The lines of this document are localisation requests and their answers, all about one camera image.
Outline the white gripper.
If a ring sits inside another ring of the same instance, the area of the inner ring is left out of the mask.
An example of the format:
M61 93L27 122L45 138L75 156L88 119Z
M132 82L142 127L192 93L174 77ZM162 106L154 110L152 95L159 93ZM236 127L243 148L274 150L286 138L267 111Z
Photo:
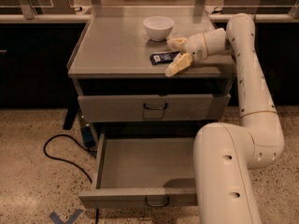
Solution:
M167 77L172 77L188 68L192 64L192 59L195 63L199 63L207 58L206 39L203 34L192 35L187 39L185 37L171 38L167 40L167 46L174 51L187 52L179 53L168 65L165 70Z

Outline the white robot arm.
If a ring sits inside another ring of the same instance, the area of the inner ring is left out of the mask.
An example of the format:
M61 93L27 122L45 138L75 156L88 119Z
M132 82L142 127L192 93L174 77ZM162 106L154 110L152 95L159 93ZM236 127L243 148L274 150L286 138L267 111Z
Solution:
M254 20L244 13L234 15L224 29L167 41L179 52L165 70L167 77L213 55L235 56L240 124L209 123L194 139L200 224L262 224L249 170L275 162L284 136L254 41Z

